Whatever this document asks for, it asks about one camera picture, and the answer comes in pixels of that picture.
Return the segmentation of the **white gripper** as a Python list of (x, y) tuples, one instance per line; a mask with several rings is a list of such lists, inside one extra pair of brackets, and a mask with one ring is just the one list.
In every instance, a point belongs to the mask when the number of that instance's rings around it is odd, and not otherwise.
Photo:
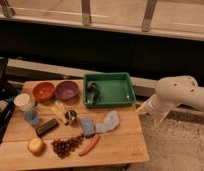
[(160, 119), (161, 118), (161, 103), (160, 99), (157, 95), (152, 95), (150, 98), (148, 98), (145, 102), (143, 102), (138, 108), (137, 113), (144, 115), (149, 114), (154, 119)]

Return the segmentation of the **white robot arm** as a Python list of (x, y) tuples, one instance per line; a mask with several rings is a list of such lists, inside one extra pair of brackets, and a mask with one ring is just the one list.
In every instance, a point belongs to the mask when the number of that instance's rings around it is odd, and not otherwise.
[(155, 93), (137, 108), (137, 112), (149, 114), (155, 120), (163, 120), (179, 105), (204, 111), (204, 87), (200, 87), (192, 76), (164, 77), (158, 80)]

